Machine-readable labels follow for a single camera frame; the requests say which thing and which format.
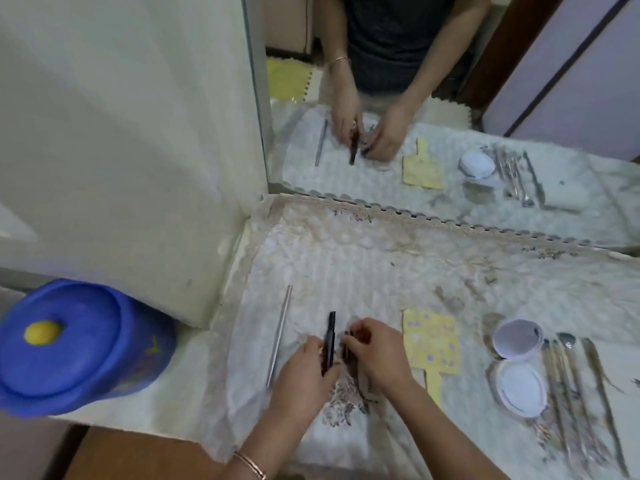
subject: person's left hand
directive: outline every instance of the person's left hand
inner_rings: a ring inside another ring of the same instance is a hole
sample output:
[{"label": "person's left hand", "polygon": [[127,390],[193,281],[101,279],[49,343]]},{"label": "person's left hand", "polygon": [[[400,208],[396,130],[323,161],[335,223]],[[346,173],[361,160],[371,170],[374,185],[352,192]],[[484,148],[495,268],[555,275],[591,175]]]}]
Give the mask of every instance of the person's left hand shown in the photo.
[{"label": "person's left hand", "polygon": [[271,391],[269,409],[291,417],[304,430],[322,410],[340,374],[340,365],[334,365],[322,375],[323,343],[318,337],[308,337],[284,364]]},{"label": "person's left hand", "polygon": [[393,160],[404,143],[414,115],[415,113],[401,98],[391,104],[365,144],[365,148],[368,148],[367,158]]}]

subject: bracelet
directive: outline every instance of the bracelet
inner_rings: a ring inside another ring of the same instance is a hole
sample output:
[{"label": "bracelet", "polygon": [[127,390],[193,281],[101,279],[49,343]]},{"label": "bracelet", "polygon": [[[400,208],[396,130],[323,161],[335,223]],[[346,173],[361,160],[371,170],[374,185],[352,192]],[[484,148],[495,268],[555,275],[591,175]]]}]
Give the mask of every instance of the bracelet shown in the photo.
[{"label": "bracelet", "polygon": [[266,480],[267,475],[265,475],[263,473],[263,471],[260,468],[258,468],[258,465],[256,465],[255,462],[251,458],[249,458],[248,456],[244,455],[243,453],[240,453],[239,451],[234,451],[234,456],[238,460],[242,460],[242,462],[247,467],[251,468],[251,471],[255,474],[255,476],[260,478],[260,480]]},{"label": "bracelet", "polygon": [[340,57],[337,57],[334,60],[332,60],[331,62],[329,62],[329,71],[330,72],[331,72],[331,67],[333,67],[333,65],[338,61],[347,61],[349,63],[349,66],[351,66],[351,59],[348,58],[346,55],[341,55]]}]

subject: hand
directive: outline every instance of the hand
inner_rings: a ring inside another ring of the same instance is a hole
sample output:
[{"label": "hand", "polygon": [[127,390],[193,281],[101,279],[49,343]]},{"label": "hand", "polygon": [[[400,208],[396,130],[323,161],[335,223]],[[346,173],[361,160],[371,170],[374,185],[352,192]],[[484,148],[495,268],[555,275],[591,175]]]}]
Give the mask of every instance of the hand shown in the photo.
[{"label": "hand", "polygon": [[370,160],[390,161],[404,143],[415,112],[401,98],[389,106],[365,143],[366,156]]},{"label": "hand", "polygon": [[336,138],[347,146],[351,145],[351,135],[357,129],[364,136],[362,124],[362,112],[360,110],[360,97],[356,83],[348,64],[338,61],[332,68],[333,78],[333,103],[331,106],[331,118],[333,133]]},{"label": "hand", "polygon": [[389,396],[414,382],[402,333],[373,318],[352,323],[351,331],[353,337],[341,335],[340,340],[356,354],[358,366],[364,367],[382,394]]},{"label": "hand", "polygon": [[340,366],[334,365],[323,377],[322,346],[318,337],[307,338],[284,364],[271,392],[269,409],[292,419],[304,431],[329,399],[340,373]]}]

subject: person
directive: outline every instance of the person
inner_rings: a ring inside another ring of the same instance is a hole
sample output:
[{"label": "person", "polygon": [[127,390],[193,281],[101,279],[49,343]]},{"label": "person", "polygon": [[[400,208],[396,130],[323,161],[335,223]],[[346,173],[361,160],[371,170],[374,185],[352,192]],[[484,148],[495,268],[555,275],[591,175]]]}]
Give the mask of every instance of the person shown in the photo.
[{"label": "person", "polygon": [[[400,332],[372,318],[354,322],[351,330],[354,336],[343,335],[341,341],[407,425],[434,480],[508,480],[413,379]],[[284,365],[267,409],[220,480],[256,480],[260,473],[272,478],[290,457],[342,367],[334,365],[322,375],[322,345],[321,339],[309,337]]]},{"label": "person", "polygon": [[320,39],[333,87],[332,123],[338,140],[349,146],[356,129],[365,135],[359,91],[386,96],[381,107],[374,108],[386,110],[364,153],[369,159],[393,159],[414,116],[465,53],[490,4],[319,0]]}]

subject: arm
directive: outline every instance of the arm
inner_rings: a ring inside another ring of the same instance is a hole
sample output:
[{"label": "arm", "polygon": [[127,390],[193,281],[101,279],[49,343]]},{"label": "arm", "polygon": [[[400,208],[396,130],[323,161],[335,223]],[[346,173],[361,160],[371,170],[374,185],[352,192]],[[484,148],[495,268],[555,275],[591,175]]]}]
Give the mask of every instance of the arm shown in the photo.
[{"label": "arm", "polygon": [[340,339],[400,414],[434,480],[509,480],[413,379],[400,332],[371,318],[351,330]]},{"label": "arm", "polygon": [[391,160],[404,143],[409,124],[473,40],[491,0],[456,0],[420,69],[405,92],[389,106],[367,142],[367,158]]},{"label": "arm", "polygon": [[324,60],[330,64],[329,75],[333,85],[332,128],[343,144],[349,144],[351,133],[356,127],[364,135],[360,98],[351,65],[346,57],[347,50],[347,14],[344,0],[319,0],[320,40],[324,51]]},{"label": "arm", "polygon": [[[323,377],[319,350],[323,341],[309,337],[291,356],[273,385],[269,406],[240,447],[267,478],[273,478],[297,448],[302,436],[329,398],[339,366]],[[256,480],[253,471],[233,456],[219,480]]]}]

